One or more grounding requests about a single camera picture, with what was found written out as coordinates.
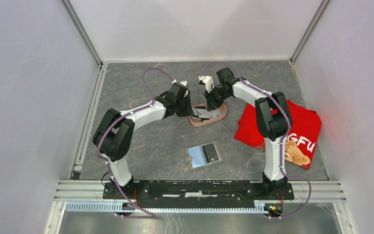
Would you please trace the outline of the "pink oval tray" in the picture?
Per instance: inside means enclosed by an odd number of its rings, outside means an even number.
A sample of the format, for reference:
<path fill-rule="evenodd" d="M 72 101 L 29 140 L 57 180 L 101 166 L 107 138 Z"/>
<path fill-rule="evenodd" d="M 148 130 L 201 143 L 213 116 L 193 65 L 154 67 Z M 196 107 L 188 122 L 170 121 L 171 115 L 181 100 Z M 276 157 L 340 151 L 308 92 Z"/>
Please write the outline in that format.
<path fill-rule="evenodd" d="M 193 108 L 199 108 L 199 107 L 201 107 L 202 109 L 206 108 L 206 103 L 202 103 L 202 104 L 198 104 L 198 105 L 193 106 Z M 202 127 L 202 126 L 205 126 L 205 125 L 208 125 L 208 124 L 211 124 L 211 123 L 214 123 L 216 121 L 224 119 L 226 114 L 227 114 L 226 105 L 222 104 L 221 107 L 218 108 L 217 110 L 220 110 L 220 112 L 223 114 L 221 117 L 217 117 L 217 118 L 213 118 L 213 119 L 209 119 L 209 120 L 203 120 L 202 123 L 191 123 L 191 124 L 195 127 Z"/>

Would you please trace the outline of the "grey card holder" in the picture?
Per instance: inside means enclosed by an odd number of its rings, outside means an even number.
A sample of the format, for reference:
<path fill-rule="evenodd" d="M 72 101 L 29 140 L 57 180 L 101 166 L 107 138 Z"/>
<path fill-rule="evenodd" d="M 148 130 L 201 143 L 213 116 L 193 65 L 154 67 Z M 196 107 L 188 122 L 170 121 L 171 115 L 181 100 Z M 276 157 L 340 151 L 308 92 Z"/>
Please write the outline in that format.
<path fill-rule="evenodd" d="M 211 144 L 211 143 L 215 143 L 220 160 L 216 162 L 212 162 L 212 163 L 207 163 L 202 146 L 206 144 Z M 220 163 L 224 160 L 220 147 L 216 141 L 187 148 L 185 149 L 185 154 L 186 156 L 184 158 L 184 162 L 188 165 L 190 170 L 210 166 L 215 163 Z"/>

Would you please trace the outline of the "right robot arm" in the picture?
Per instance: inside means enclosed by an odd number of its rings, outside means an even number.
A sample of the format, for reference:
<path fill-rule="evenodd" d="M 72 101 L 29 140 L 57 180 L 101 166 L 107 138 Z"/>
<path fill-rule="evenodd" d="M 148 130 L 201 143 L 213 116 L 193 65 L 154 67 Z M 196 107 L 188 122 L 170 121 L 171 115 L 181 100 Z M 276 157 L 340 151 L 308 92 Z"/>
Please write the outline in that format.
<path fill-rule="evenodd" d="M 266 164 L 262 174 L 262 194 L 276 198 L 287 184 L 284 168 L 285 142 L 292 126 L 287 100 L 282 92 L 262 90 L 241 76 L 234 76 L 230 68 L 216 73 L 219 84 L 211 76 L 199 76 L 199 84 L 205 86 L 207 108 L 215 110 L 229 97 L 244 100 L 255 108 L 256 124 L 264 138 Z"/>

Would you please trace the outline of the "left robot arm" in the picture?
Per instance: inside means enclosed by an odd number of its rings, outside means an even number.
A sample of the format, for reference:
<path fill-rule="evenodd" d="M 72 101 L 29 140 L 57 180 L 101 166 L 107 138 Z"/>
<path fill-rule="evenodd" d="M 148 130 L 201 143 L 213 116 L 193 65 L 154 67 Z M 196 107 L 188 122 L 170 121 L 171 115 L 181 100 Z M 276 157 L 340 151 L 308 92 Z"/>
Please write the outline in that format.
<path fill-rule="evenodd" d="M 172 115 L 188 117 L 192 114 L 186 81 L 174 81 L 168 91 L 147 104 L 121 112 L 109 109 L 104 114 L 92 142 L 97 147 L 97 156 L 105 160 L 108 166 L 117 195 L 125 199 L 133 194 L 130 183 L 133 176 L 126 159 L 133 133 L 149 123 Z"/>

